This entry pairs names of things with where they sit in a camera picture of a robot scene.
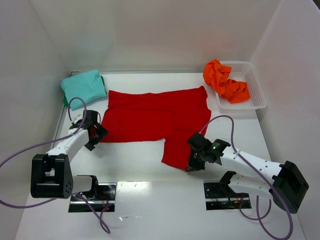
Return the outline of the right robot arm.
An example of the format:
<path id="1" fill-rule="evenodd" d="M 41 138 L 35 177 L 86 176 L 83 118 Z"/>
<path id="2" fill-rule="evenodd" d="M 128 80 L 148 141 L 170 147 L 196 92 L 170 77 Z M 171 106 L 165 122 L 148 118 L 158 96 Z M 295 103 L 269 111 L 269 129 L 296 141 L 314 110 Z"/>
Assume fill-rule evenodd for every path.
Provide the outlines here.
<path id="1" fill-rule="evenodd" d="M 187 144 L 191 148 L 187 171 L 205 169 L 205 163 L 232 168 L 220 180 L 235 193 L 248 193 L 272 200 L 282 210 L 296 214 L 309 189 L 299 168 L 264 160 L 233 148 L 224 140 L 211 142 L 200 133 L 193 134 Z"/>

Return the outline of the red t shirt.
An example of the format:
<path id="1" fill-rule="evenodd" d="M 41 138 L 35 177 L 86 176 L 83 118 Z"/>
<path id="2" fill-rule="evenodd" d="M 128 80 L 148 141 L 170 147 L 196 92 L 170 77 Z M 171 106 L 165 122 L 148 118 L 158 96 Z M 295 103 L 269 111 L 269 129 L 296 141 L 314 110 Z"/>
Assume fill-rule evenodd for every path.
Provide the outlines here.
<path id="1" fill-rule="evenodd" d="M 191 154 L 187 140 L 210 120 L 204 86 L 161 93 L 110 90 L 102 126 L 104 143 L 164 139 L 162 163 L 185 171 Z"/>

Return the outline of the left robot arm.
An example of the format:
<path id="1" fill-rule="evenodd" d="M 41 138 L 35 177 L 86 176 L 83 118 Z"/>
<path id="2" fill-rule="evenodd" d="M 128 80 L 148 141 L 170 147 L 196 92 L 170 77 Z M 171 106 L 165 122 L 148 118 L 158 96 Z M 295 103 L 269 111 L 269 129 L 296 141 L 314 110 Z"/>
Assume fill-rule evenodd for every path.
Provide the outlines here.
<path id="1" fill-rule="evenodd" d="M 47 153 L 33 157 L 30 183 L 33 198 L 68 199 L 78 192 L 96 192 L 97 177 L 73 176 L 70 163 L 82 147 L 91 152 L 108 134 L 98 122 L 99 117 L 95 110 L 84 111 L 82 119 L 69 128 L 71 137 L 62 140 Z"/>

